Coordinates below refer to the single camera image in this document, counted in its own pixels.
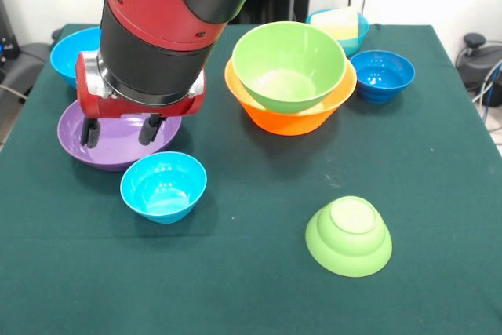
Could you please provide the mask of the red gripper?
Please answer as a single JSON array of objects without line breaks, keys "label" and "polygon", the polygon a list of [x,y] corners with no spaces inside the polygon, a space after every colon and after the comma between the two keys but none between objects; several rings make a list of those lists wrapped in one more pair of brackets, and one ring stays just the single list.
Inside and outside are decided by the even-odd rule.
[{"label": "red gripper", "polygon": [[153,142],[162,125],[162,117],[193,115],[203,104],[206,76],[200,71],[187,94],[171,104],[143,104],[135,102],[114,89],[106,78],[108,70],[101,69],[98,51],[79,53],[75,65],[78,102],[86,118],[83,119],[80,144],[95,148],[100,137],[98,118],[120,118],[123,115],[152,114],[142,125],[139,142],[146,146]]}]

